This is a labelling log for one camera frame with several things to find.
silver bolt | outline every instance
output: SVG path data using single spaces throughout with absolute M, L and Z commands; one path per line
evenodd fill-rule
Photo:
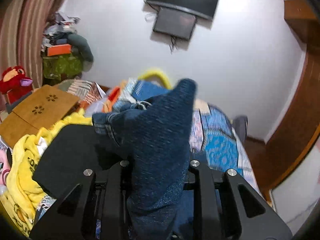
M 230 176 L 236 176 L 236 175 L 237 175 L 237 171 L 234 170 L 234 169 L 229 169 L 229 170 L 227 171 L 227 173 L 228 173 Z
M 129 165 L 129 161 L 127 161 L 127 160 L 120 161 L 120 165 L 121 165 L 122 167 L 126 167 L 126 166 Z
M 198 167 L 198 166 L 200 165 L 200 162 L 197 161 L 197 160 L 192 160 L 192 161 L 190 162 L 190 165 L 193 166 L 193 167 Z
M 93 171 L 91 169 L 85 169 L 83 174 L 84 176 L 90 176 L 93 173 Z

stuffed animal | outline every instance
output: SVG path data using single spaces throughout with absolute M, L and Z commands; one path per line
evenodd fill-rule
M 9 67 L 2 73 L 0 92 L 7 94 L 9 104 L 12 104 L 32 91 L 32 82 L 31 78 L 26 77 L 26 72 L 22 67 Z

green bag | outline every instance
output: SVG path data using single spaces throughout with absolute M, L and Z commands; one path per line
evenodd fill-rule
M 72 54 L 42 57 L 43 76 L 48 79 L 61 80 L 61 74 L 71 78 L 82 72 L 82 61 Z

yellow blanket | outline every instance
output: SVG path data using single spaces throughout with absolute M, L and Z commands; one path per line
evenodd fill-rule
M 17 227 L 25 236 L 32 229 L 36 207 L 45 193 L 32 180 L 33 172 L 40 160 L 38 150 L 39 139 L 42 137 L 47 145 L 67 124 L 92 125 L 91 118 L 84 118 L 84 110 L 72 113 L 55 123 L 49 130 L 41 128 L 37 135 L 25 135 L 14 146 L 12 152 L 12 167 L 7 177 L 8 190 L 0 196 L 4 208 Z

striped curtain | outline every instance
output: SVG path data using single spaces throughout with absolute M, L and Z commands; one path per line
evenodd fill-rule
M 0 30 L 0 72 L 21 65 L 33 87 L 42 86 L 42 34 L 63 0 L 12 0 Z

